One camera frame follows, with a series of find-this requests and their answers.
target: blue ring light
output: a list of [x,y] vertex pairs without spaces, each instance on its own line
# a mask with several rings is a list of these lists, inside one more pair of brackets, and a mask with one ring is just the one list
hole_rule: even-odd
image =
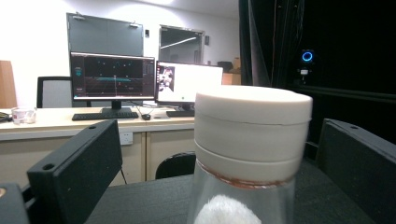
[[314,55],[311,52],[305,52],[302,56],[302,59],[305,63],[310,63],[314,58]]

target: monitor screen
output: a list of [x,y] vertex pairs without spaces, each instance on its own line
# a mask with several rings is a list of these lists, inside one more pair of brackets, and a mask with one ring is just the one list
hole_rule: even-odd
[[155,59],[71,52],[75,101],[154,100]]
[[163,105],[193,105],[200,89],[221,85],[222,67],[157,61],[155,101]]

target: white lid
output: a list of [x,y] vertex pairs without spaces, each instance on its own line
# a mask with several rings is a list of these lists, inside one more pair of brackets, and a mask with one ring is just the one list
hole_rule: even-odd
[[293,91],[221,86],[195,101],[197,159],[220,175],[274,182],[298,170],[312,98]]
[[295,124],[311,120],[312,98],[293,91],[221,86],[198,91],[195,113],[235,122]]

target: computer mouse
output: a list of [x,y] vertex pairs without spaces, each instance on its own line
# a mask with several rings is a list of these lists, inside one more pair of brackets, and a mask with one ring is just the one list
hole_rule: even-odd
[[151,115],[150,114],[144,114],[144,115],[142,115],[142,119],[143,120],[150,120],[151,119]]

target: power outlet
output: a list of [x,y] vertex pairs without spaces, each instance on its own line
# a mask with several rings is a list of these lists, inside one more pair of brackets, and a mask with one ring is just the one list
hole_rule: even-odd
[[122,146],[131,145],[134,142],[134,133],[120,133],[120,143]]

